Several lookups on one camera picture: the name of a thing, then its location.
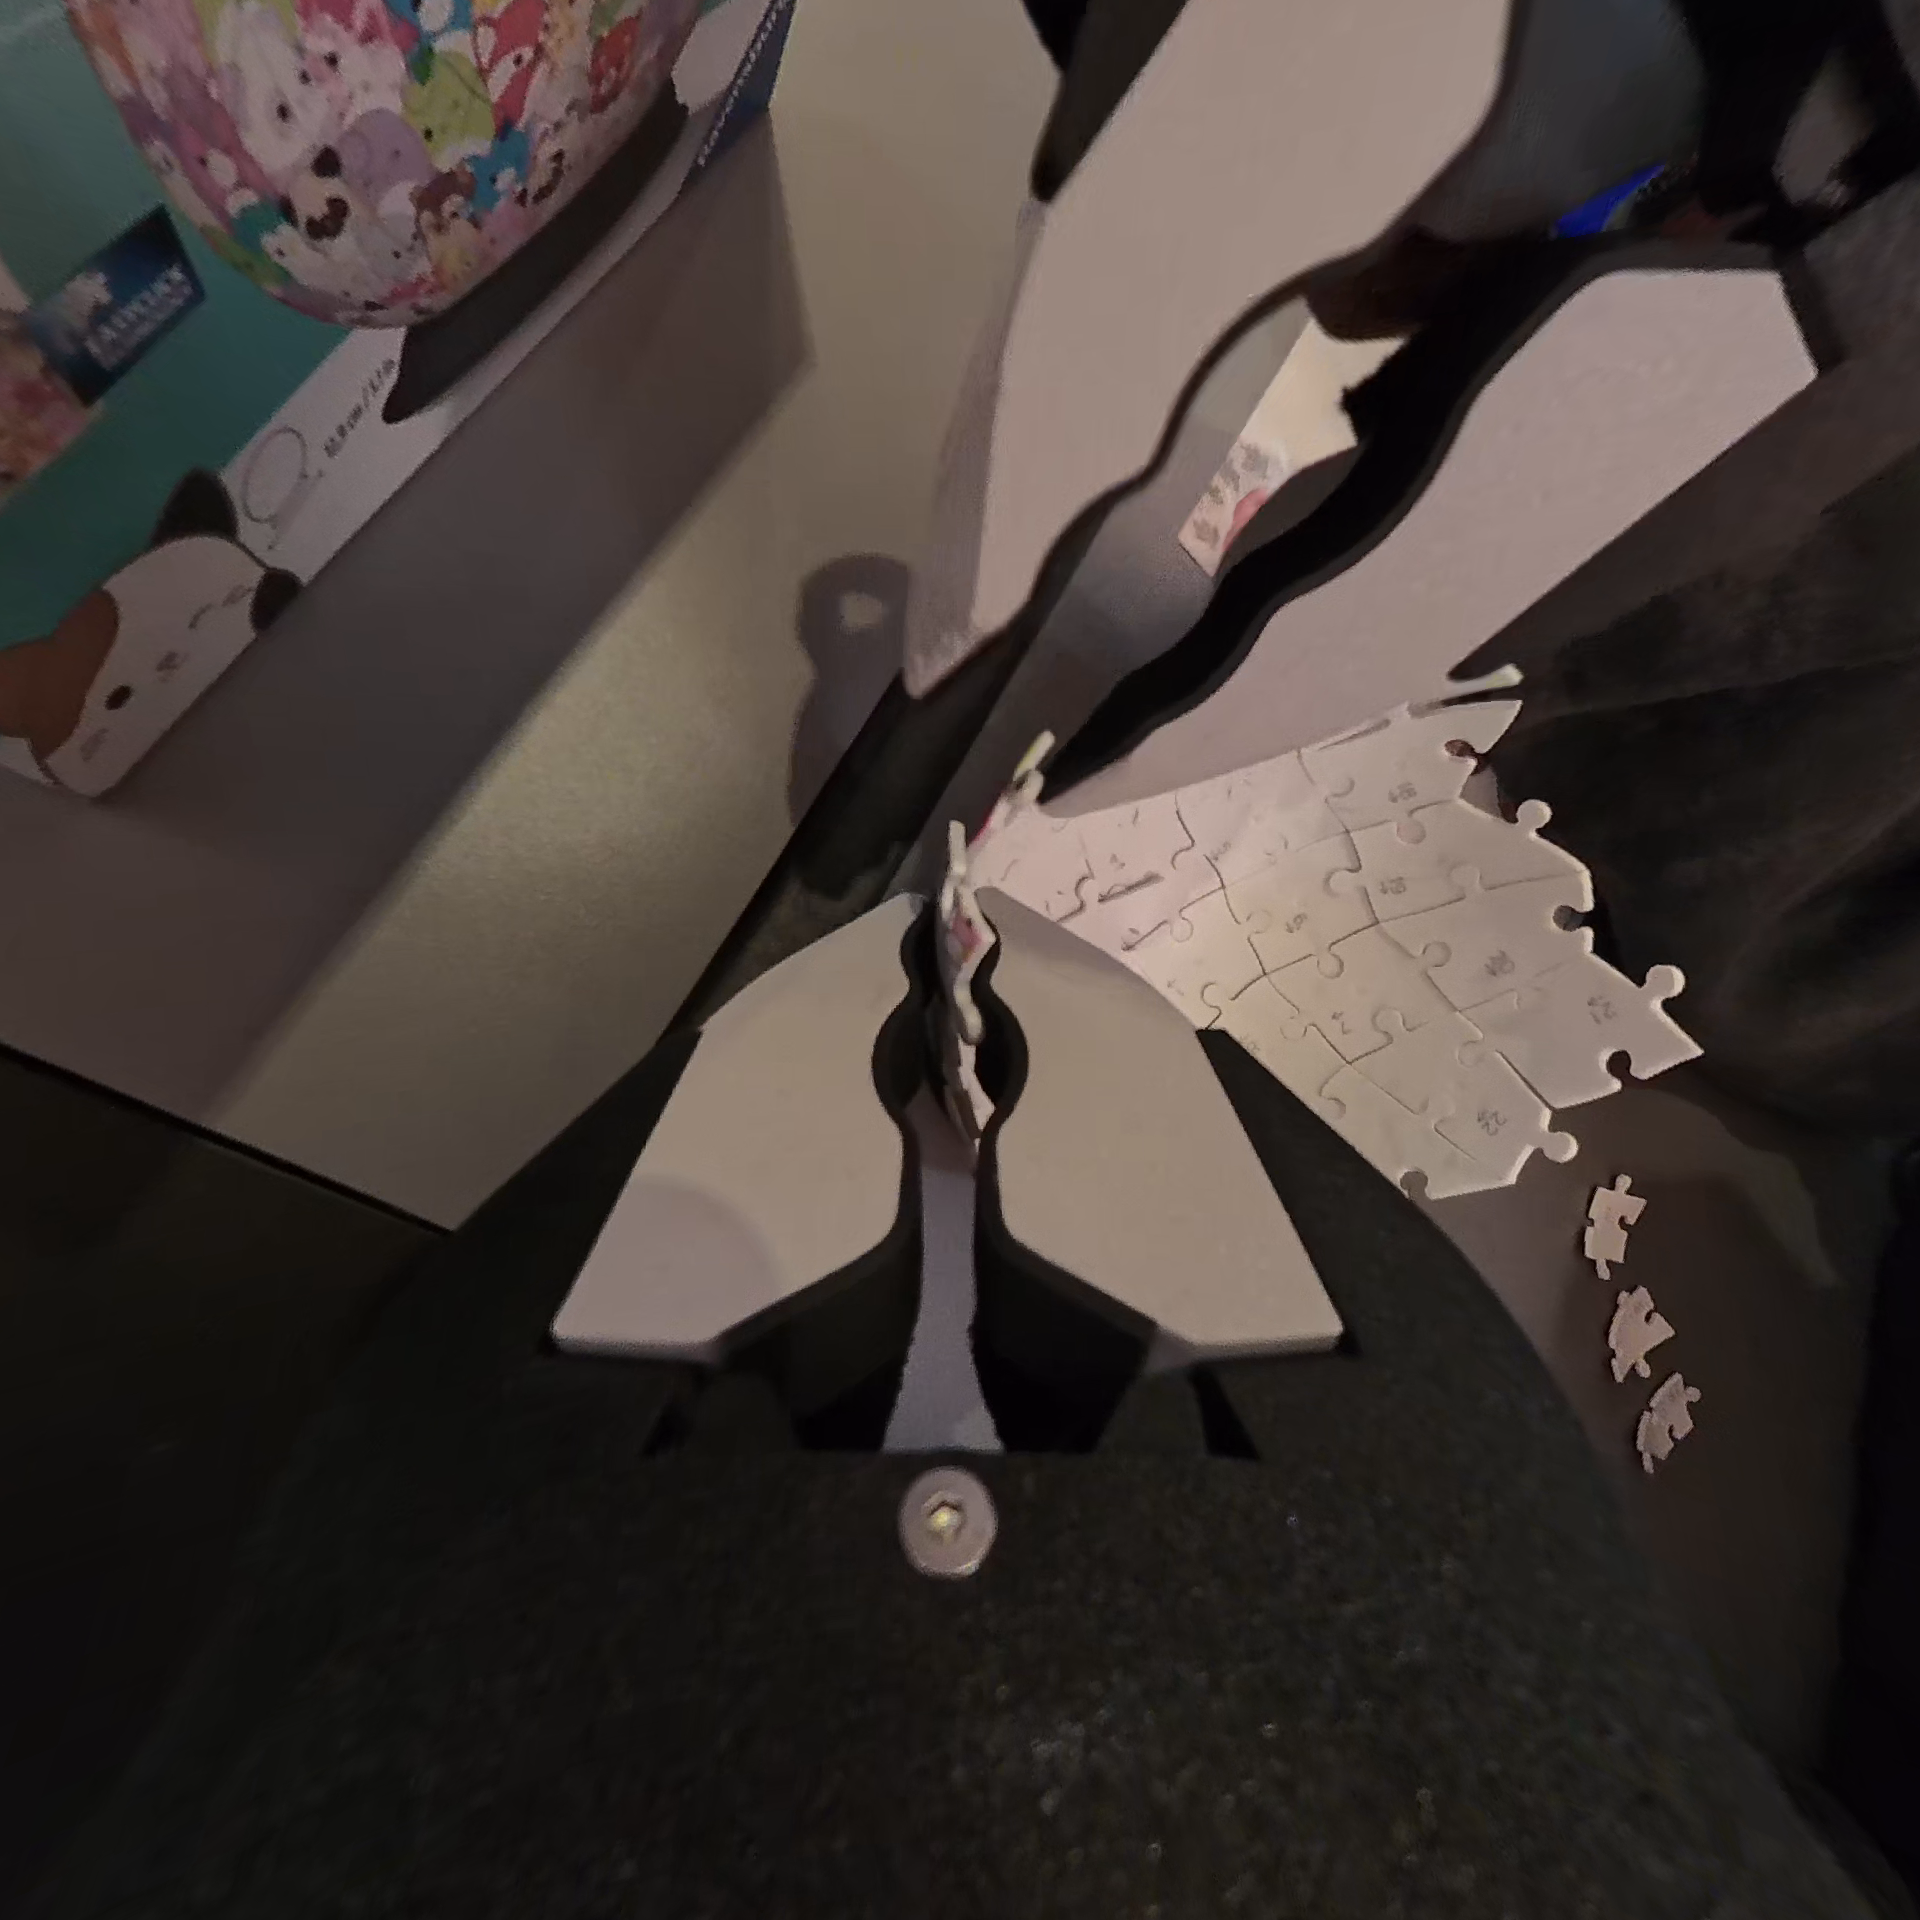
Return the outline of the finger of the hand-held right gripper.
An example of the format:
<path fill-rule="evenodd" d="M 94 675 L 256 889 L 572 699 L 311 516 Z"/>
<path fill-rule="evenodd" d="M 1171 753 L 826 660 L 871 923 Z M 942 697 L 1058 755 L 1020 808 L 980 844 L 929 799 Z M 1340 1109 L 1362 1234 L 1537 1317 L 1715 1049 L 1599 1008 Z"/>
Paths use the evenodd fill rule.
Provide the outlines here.
<path fill-rule="evenodd" d="M 950 683 L 1146 481 L 1232 331 L 1383 243 L 1498 103 L 1507 4 L 1089 4 L 952 420 L 903 688 Z"/>
<path fill-rule="evenodd" d="M 1537 253 L 1356 395 L 1334 492 L 1062 748 L 1134 800 L 1500 685 L 1456 672 L 1817 378 L 1772 253 Z"/>

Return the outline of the partly built white puzzle ball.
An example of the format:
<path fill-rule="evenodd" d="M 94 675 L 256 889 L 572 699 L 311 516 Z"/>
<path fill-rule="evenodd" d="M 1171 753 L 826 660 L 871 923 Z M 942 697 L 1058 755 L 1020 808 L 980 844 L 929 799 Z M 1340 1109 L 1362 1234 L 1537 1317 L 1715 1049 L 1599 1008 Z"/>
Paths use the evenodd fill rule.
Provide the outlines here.
<path fill-rule="evenodd" d="M 1042 736 L 988 820 L 952 829 L 955 955 L 992 941 L 988 891 L 1036 911 L 1236 1040 L 1396 1186 L 1456 1197 L 1571 1161 L 1561 1114 L 1702 1045 L 1673 1020 L 1679 967 L 1600 955 L 1550 808 L 1470 795 L 1518 683 L 1070 818 L 1040 803 Z"/>

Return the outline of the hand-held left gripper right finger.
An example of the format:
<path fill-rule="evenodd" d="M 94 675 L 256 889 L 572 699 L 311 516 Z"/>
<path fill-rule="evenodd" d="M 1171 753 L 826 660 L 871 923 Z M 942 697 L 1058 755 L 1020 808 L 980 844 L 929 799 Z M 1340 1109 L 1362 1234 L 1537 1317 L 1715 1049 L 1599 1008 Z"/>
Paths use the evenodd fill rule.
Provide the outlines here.
<path fill-rule="evenodd" d="M 1010 1027 L 992 1178 L 1014 1250 L 1198 1361 L 1328 1353 L 1340 1315 L 1198 1029 L 1010 897 L 976 991 Z"/>

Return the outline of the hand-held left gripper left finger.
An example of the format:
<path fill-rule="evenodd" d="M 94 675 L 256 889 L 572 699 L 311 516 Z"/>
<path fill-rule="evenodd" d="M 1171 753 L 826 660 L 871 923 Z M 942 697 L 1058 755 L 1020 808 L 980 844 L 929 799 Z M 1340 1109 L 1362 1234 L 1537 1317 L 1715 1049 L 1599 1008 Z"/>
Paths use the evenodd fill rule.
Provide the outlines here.
<path fill-rule="evenodd" d="M 716 1361 L 914 1240 L 926 911 L 883 901 L 700 1027 L 551 1324 L 561 1351 Z"/>

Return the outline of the person's dark clothing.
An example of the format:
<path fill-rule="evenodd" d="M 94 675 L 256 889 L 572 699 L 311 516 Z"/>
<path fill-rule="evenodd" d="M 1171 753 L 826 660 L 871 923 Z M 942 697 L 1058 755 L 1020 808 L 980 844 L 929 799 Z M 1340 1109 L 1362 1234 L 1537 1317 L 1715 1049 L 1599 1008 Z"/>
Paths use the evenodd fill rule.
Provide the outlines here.
<path fill-rule="evenodd" d="M 1919 456 L 1774 556 L 1518 650 L 1500 778 L 1545 800 L 1720 1081 L 1891 1149 L 1820 1783 L 1919 1867 Z"/>

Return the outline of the printed instruction sheet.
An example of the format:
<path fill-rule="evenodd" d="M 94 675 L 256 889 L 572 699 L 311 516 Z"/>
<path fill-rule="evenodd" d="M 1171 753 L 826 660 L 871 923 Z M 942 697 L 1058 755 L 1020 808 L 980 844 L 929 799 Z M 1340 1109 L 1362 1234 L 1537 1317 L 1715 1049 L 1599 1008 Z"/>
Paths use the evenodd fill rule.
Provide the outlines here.
<path fill-rule="evenodd" d="M 1183 527 L 1180 549 L 1210 581 L 1287 482 L 1356 451 L 1359 428 L 1346 397 L 1409 341 L 1407 333 L 1346 341 L 1308 312 L 1302 321 L 1279 372 Z"/>

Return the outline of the colourful puzzle ball box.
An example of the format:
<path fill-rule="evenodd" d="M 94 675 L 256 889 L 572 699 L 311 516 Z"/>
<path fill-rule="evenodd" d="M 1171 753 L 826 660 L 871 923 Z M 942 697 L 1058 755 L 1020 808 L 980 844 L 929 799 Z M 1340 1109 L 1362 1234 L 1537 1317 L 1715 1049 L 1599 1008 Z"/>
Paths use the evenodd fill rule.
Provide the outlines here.
<path fill-rule="evenodd" d="M 4 4 L 4 775 L 122 785 L 766 111 L 792 21 Z"/>

